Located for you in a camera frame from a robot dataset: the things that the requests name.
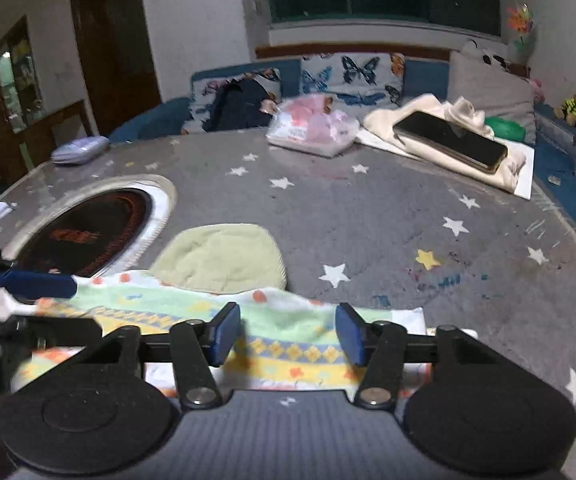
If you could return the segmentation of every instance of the gray tabletop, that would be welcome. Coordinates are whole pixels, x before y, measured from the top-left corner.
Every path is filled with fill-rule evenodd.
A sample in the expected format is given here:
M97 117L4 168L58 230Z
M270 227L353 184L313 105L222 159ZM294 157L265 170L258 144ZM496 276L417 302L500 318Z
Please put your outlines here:
M250 153L258 158L242 160ZM429 326L472 328L568 397L569 384L576 392L576 229L539 186L528 202L364 146L333 159L273 149L262 130L167 137L115 146L81 167L42 166L3 197L19 207L0 221L0 246L65 192L143 173L170 179L178 200L135 268L147 269L184 229L259 224L281 249L288 290L355 306L421 306ZM426 270L419 250L440 266ZM320 279L324 266L343 264L349 281L334 288ZM576 444L565 471L576 479Z

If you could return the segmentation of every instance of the smartphone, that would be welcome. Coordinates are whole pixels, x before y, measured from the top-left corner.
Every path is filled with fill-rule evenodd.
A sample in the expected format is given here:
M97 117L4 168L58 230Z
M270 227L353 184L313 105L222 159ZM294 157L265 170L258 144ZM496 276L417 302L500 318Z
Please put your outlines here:
M416 137L484 173L496 173L501 161L508 156L504 144L425 112L408 115L393 129L402 136Z

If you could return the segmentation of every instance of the white plastic object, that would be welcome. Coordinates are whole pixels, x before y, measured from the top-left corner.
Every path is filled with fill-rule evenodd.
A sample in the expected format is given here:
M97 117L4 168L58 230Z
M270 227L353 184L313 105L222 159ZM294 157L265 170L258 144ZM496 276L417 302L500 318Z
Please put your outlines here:
M343 152L359 133L359 121L341 110L325 113L326 98L309 94L280 104L265 136L268 142L327 157Z
M103 136L75 139L50 153L50 160L55 164L85 164L100 155L108 144L110 140Z

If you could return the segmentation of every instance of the beige cloth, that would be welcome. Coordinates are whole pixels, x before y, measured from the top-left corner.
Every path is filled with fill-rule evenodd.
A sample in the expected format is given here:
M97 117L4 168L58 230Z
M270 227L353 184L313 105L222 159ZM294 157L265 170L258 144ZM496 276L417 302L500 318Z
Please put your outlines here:
M183 231L161 251L150 272L162 282L214 294L286 286L277 243L254 224L206 225Z
M446 116L449 116L451 121L472 129L482 136L494 137L491 128L483 124L485 116L483 116L482 120L480 115L475 115L474 108L471 108L471 105L466 100L461 98L455 105L457 106L455 107L450 103L441 104L434 95L425 94L413 99L398 110L374 110L366 115L363 125L369 132L394 145L402 152L433 162L442 168L472 177L490 186L495 186L511 193L514 192L519 182L519 170L526 161L525 155L519 150L508 146L508 156L501 162L496 173L487 174L436 150L420 140L395 133L393 130L393 126L399 121L420 110L441 119L446 119Z

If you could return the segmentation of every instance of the yellow star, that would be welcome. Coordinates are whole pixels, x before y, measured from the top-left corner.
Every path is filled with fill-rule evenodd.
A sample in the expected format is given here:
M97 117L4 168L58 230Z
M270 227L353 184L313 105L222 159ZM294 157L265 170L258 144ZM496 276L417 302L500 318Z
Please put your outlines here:
M434 259L434 254L432 254L432 251L426 252L417 249L417 262L423 265L423 267L425 267L425 270L430 270L433 267L440 266L440 263Z

